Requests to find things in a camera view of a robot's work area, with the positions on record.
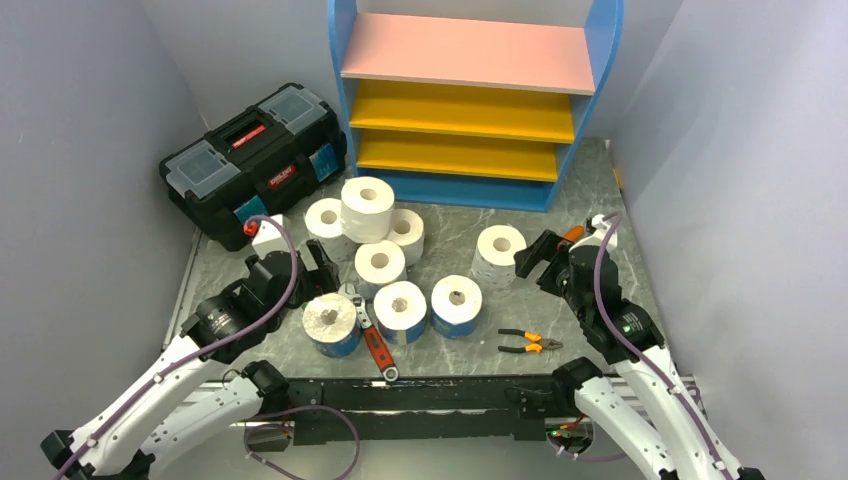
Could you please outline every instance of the black cable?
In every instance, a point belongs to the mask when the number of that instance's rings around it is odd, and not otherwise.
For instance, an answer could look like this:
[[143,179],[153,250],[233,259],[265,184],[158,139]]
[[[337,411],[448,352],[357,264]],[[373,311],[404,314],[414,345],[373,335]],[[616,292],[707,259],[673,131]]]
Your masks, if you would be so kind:
[[241,372],[236,370],[235,368],[227,370],[226,372],[224,372],[223,375],[221,375],[221,387],[227,388],[227,375],[229,375],[230,373],[236,373],[237,376],[241,375]]

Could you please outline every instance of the gray wall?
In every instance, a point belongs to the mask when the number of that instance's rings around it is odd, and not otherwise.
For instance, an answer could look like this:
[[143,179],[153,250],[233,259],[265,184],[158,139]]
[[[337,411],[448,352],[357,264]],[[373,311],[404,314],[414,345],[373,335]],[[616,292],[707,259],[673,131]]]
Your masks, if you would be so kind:
[[[626,2],[618,59],[588,134],[609,137],[682,0]],[[220,125],[286,81],[338,110],[325,0],[142,0],[201,114]],[[582,26],[592,0],[359,0],[360,11]]]
[[769,480],[844,478],[848,4],[689,0],[613,136],[675,357]]
[[193,230],[156,163],[201,131],[136,1],[3,2],[0,477],[156,358]]

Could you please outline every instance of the robotic arm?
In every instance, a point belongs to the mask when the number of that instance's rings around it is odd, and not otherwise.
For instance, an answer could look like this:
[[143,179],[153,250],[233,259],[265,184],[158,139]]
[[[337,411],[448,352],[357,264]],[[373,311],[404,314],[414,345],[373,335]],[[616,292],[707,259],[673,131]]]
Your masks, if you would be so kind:
[[588,415],[621,446],[642,475],[651,480],[676,479],[665,442],[648,422],[618,396],[609,379],[588,358],[554,370],[558,402]]
[[261,260],[249,257],[248,276],[200,302],[174,341],[112,405],[74,431],[48,435],[41,449],[59,470],[57,478],[62,474],[73,479],[143,478],[221,425],[256,414],[263,401],[285,407],[286,402],[279,402],[287,389],[285,380],[267,362],[260,362],[245,369],[245,376],[228,387],[230,391],[224,389],[169,417],[200,384],[220,377],[242,352],[279,329],[280,302],[297,308],[338,290],[338,269],[321,244],[309,240],[307,247],[315,270],[307,271],[293,245],[292,253],[271,252]]
[[[616,226],[617,222],[613,222],[612,218],[598,215],[587,220],[585,227],[575,227],[564,236],[546,230],[529,248],[516,253],[516,274],[526,278],[540,261],[550,262],[536,283],[543,291],[560,296],[568,303],[589,344],[633,388],[659,436],[668,446],[674,468],[666,475],[675,476],[657,477],[656,468],[651,467],[647,471],[643,468],[646,463],[657,464],[643,458],[639,452],[645,453],[644,448],[634,444],[642,435],[624,438],[614,433],[621,430],[618,423],[624,421],[625,416],[630,416],[621,413],[627,409],[619,409],[614,415],[597,410],[583,411],[596,415],[593,418],[599,420],[648,478],[763,478],[756,469],[742,468],[716,437],[686,393],[665,339],[650,315],[639,305],[623,298],[618,283],[618,266],[606,251],[607,246],[614,248],[616,245]],[[586,232],[589,235],[581,239]],[[585,358],[578,361],[589,362]],[[575,365],[562,367],[566,374],[569,367],[575,368]],[[564,390],[564,397],[573,395],[576,402],[584,396],[580,387],[588,387],[591,381],[582,384],[573,379],[564,381],[568,380],[568,375],[564,375],[562,369],[558,370],[559,374],[555,373],[555,385],[559,384]],[[586,407],[587,402],[578,402],[582,410],[581,405]]]

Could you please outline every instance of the floor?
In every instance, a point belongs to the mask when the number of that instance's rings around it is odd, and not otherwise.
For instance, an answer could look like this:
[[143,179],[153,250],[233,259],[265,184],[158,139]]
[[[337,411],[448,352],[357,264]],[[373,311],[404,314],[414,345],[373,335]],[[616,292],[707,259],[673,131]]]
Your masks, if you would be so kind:
[[[314,201],[338,198],[342,182],[335,182],[302,200],[286,213],[292,220],[291,233],[302,246],[307,232],[303,214]],[[490,225],[508,224],[532,243],[545,229],[564,233],[597,213],[623,211],[612,166],[602,141],[584,141],[569,169],[563,191],[548,213],[527,213],[424,204],[399,204],[417,212],[424,220],[425,253],[408,272],[409,280],[429,297],[435,283],[451,274],[469,275],[477,235]],[[244,276],[243,260],[251,248],[231,253],[205,237],[199,240],[193,266],[182,295],[176,325],[194,311],[202,299],[220,292],[231,281]],[[627,220],[619,228],[619,248],[612,253],[619,265],[624,294],[645,307],[659,322],[656,305],[648,285],[633,231]],[[352,261],[340,266],[341,280],[356,281]],[[569,360],[586,356],[601,368],[603,358],[584,340],[577,319],[565,303],[538,289],[534,283],[540,265],[528,279],[516,279],[508,290],[484,289],[483,310],[476,330],[463,339],[448,340],[428,326],[422,337],[407,346],[389,345],[401,376],[494,375],[549,373]],[[350,356],[331,359],[318,353],[301,325],[301,310],[288,313],[282,327],[265,342],[243,354],[234,364],[239,368],[249,361],[271,361],[287,377],[375,377],[378,371],[367,348],[361,344]],[[542,333],[564,344],[560,350],[539,355],[500,353],[497,345],[509,340],[498,328],[520,328]]]

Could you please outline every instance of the orange-handled pliers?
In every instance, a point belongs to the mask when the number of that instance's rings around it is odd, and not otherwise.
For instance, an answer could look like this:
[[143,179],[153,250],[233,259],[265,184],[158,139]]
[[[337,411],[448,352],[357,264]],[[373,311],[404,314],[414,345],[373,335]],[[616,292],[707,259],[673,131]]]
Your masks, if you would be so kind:
[[498,346],[498,350],[501,352],[507,353],[525,353],[525,352],[536,352],[540,353],[542,350],[556,350],[557,348],[562,348],[562,343],[551,340],[550,338],[542,338],[538,333],[533,332],[525,332],[524,330],[517,330],[514,328],[499,328],[498,333],[502,335],[518,335],[519,337],[524,337],[527,340],[530,340],[531,344],[526,347],[505,347],[503,345]]

